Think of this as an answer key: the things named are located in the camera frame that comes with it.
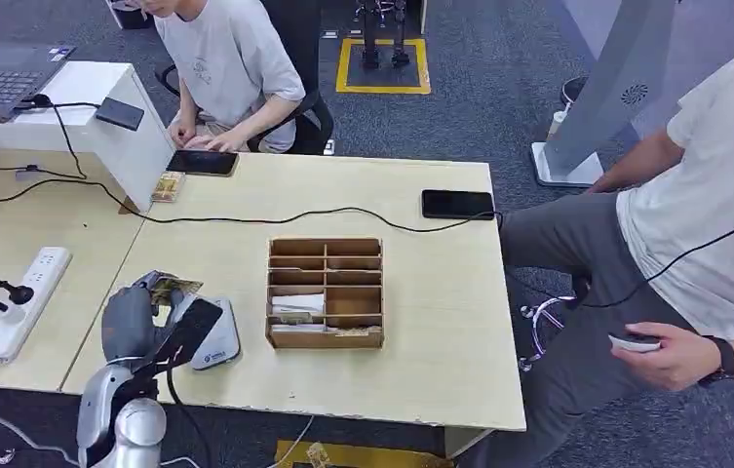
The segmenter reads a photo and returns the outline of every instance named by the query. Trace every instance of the cardboard compartment box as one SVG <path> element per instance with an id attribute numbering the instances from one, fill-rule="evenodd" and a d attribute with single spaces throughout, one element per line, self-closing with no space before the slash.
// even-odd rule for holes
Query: cardboard compartment box
<path id="1" fill-rule="evenodd" d="M 271 241 L 266 338 L 275 348 L 380 348 L 382 260 L 378 239 Z"/>

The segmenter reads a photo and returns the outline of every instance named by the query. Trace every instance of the white desk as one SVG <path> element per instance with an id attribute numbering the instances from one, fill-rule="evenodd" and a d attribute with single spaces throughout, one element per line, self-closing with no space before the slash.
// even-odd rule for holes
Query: white desk
<path id="1" fill-rule="evenodd" d="M 141 211 L 151 204 L 151 192 L 174 154 L 160 116 L 130 63 L 70 61 L 42 90 L 53 103 L 102 103 L 114 98 L 143 109 L 136 132 L 94 118 L 91 107 L 64 107 L 71 144 L 78 152 L 94 153 Z M 53 109 L 24 112 L 0 124 L 0 148 L 65 151 L 66 143 Z"/>
<path id="2" fill-rule="evenodd" d="M 117 183 L 92 154 L 79 155 L 89 180 L 116 195 Z M 68 153 L 0 150 L 0 167 L 34 163 L 73 174 Z M 31 183 L 0 172 L 0 197 Z M 17 283 L 45 246 L 73 253 L 64 276 L 17 358 L 0 366 L 0 387 L 57 391 L 105 300 L 141 220 L 118 214 L 118 206 L 98 187 L 51 184 L 14 202 L 0 204 L 0 278 Z M 7 294 L 0 290 L 0 300 Z"/>
<path id="3" fill-rule="evenodd" d="M 155 205 L 150 214 L 284 218 L 357 206 L 405 225 L 444 225 L 421 217 L 425 188 L 492 189 L 486 164 L 244 154 L 232 177 L 190 176 L 176 203 Z M 347 236 L 383 240 L 383 349 L 274 350 L 264 337 L 268 241 Z M 234 305 L 242 356 L 211 370 L 176 372 L 186 403 L 525 429 L 492 221 L 432 234 L 403 232 L 365 214 L 283 225 L 146 222 L 109 293 L 152 269 L 204 281 L 201 293 L 227 295 Z M 97 317 L 63 391 L 82 393 L 104 366 L 99 327 Z M 161 399 L 169 400 L 165 388 Z"/>

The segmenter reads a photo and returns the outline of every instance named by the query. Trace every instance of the laptop keyboard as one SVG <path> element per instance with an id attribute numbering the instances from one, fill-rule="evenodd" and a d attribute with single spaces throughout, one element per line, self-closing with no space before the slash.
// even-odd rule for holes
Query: laptop keyboard
<path id="1" fill-rule="evenodd" d="M 17 104 L 27 98 L 42 73 L 25 71 L 0 72 L 0 105 Z"/>

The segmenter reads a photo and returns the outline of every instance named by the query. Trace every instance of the white desk partition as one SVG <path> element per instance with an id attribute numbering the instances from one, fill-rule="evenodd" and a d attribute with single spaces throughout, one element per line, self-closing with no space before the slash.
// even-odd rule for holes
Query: white desk partition
<path id="1" fill-rule="evenodd" d="M 129 198 L 148 211 L 151 193 L 174 154 L 174 144 L 130 63 L 70 61 L 45 86 L 53 103 L 102 103 L 114 98 L 143 109 L 136 132 L 94 117 L 93 107 L 63 107 L 76 152 L 95 153 Z M 0 124 L 0 148 L 66 151 L 65 137 L 53 109 L 23 112 Z"/>

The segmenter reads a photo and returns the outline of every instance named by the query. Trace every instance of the white t-shirt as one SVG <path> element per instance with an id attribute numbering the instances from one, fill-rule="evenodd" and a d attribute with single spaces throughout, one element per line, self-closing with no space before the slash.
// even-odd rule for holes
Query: white t-shirt
<path id="1" fill-rule="evenodd" d="M 682 162 L 619 194 L 619 223 L 646 278 L 734 229 L 734 59 L 680 101 Z M 653 289 L 699 333 L 734 339 L 734 235 L 677 262 Z"/>
<path id="2" fill-rule="evenodd" d="M 208 0 L 192 21 L 155 18 L 157 32 L 194 101 L 217 122 L 234 127 L 276 95 L 306 96 L 300 76 L 259 0 Z M 294 143 L 294 122 L 269 134 L 272 148 Z"/>

